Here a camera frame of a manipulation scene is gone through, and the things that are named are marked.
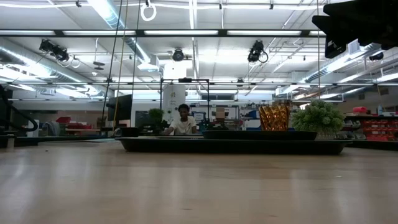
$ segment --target ceiling beam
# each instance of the ceiling beam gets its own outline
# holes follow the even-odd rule
[[[126,29],[125,37],[278,37],[314,38],[315,30],[287,29]],[[0,37],[112,38],[123,37],[124,30],[106,29],[0,29]]]

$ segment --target stage light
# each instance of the stage light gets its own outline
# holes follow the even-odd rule
[[[175,49],[173,54],[173,60],[175,62],[181,62],[182,60],[184,60],[184,53],[182,52],[182,49]]]
[[[267,59],[265,61],[261,61],[261,55],[267,56]],[[268,61],[268,55],[264,51],[264,44],[262,43],[261,40],[257,40],[253,47],[250,49],[250,53],[248,56],[248,61],[249,63],[255,63],[255,62],[261,62],[261,63],[266,63]]]
[[[58,45],[51,43],[49,40],[42,40],[39,50],[50,53],[50,55],[55,57],[58,61],[67,62],[69,60],[68,50],[61,49]]]

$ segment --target cable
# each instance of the cable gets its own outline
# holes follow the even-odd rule
[[[7,123],[8,125],[10,125],[11,127],[20,130],[20,131],[36,131],[36,129],[39,127],[39,125],[36,123],[36,121],[34,119],[32,119],[31,117],[27,116],[26,114],[20,112],[17,108],[15,108],[9,101],[8,101],[8,97],[7,97],[7,93],[4,90],[4,87],[0,85],[0,95],[1,98],[4,102],[4,104],[6,105],[6,107],[10,108],[11,110],[13,110],[15,112],[15,114],[19,114],[21,115],[23,118],[26,118],[27,120],[29,120],[32,124],[33,124],[33,128],[24,128],[22,126],[18,126],[16,124],[14,124],[13,122],[10,122],[6,119],[0,119],[1,121]]]
[[[124,22],[125,22],[125,26],[126,27],[127,27],[127,15],[128,15],[128,12],[129,12],[129,8],[126,7],[126,15],[125,15],[125,18],[124,18]],[[125,36],[126,36],[126,29],[124,29],[124,32],[123,32],[123,38],[122,38],[123,40],[124,40]],[[114,128],[116,127],[116,115],[118,113],[118,108],[119,108],[119,92],[120,92],[119,88],[120,88],[120,79],[121,79],[121,75],[122,75],[123,55],[124,55],[124,41],[122,43],[122,56],[121,56],[122,60],[120,60],[119,80],[118,80],[118,93],[116,94],[116,107],[114,109],[112,131],[114,131]]]
[[[149,18],[146,17],[145,14],[144,14],[145,9],[148,9],[148,8],[152,8],[152,10],[153,10],[152,16],[150,16]],[[141,18],[142,18],[144,21],[149,22],[149,21],[155,19],[156,14],[157,14],[157,11],[156,11],[155,5],[154,5],[154,4],[151,4],[151,3],[150,3],[150,0],[146,0],[146,4],[142,5],[142,7],[141,7]]]
[[[269,57],[268,57],[268,54],[266,53],[266,52],[262,52],[263,53],[263,55],[265,54],[266,56],[267,56],[267,60],[265,60],[265,61],[261,61],[260,59],[259,59],[259,62],[261,62],[261,63],[267,63],[268,62],[268,59],[269,59]]]
[[[136,27],[136,29],[138,29],[138,25],[139,25],[139,14],[140,14],[140,8],[138,7],[138,13],[137,13],[137,27]],[[133,69],[132,69],[132,91],[131,91],[131,100],[132,100],[132,103],[131,103],[131,106],[132,106],[132,104],[133,104],[133,102],[134,102],[134,80],[135,80],[135,77],[136,77],[136,57],[137,57],[137,54],[136,54],[136,52],[137,52],[137,42],[138,42],[138,37],[136,38],[136,41],[135,41],[135,43],[134,43],[134,62],[133,62]]]
[[[317,14],[319,16],[319,0],[317,0]],[[321,73],[321,47],[320,47],[320,31],[318,28],[318,74]],[[321,99],[321,75],[318,77],[318,99]]]
[[[122,13],[122,7],[119,8],[119,16],[118,16],[118,23],[116,24],[116,33],[119,31],[119,24],[120,24],[120,15]],[[116,41],[118,37],[117,35],[114,36],[114,41],[113,41],[113,50],[112,50],[112,57],[111,57],[111,65],[109,68],[109,76],[108,76],[108,84],[106,85],[106,91],[105,91],[105,96],[104,96],[104,105],[102,108],[102,119],[101,119],[101,128],[103,128],[105,122],[104,122],[104,114],[105,114],[105,106],[106,106],[106,99],[108,97],[108,91],[109,91],[109,84],[111,83],[111,75],[112,75],[112,66],[113,66],[113,57],[114,57],[114,50],[116,48]]]

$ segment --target wooden table surface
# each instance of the wooden table surface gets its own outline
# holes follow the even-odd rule
[[[0,223],[397,223],[398,152],[128,153],[118,142],[0,152]]]

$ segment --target monitor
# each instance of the monitor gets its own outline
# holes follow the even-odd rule
[[[131,119],[132,95],[110,98],[106,106],[108,107],[108,121],[113,121],[116,111],[116,101],[118,102],[118,112],[116,121]]]

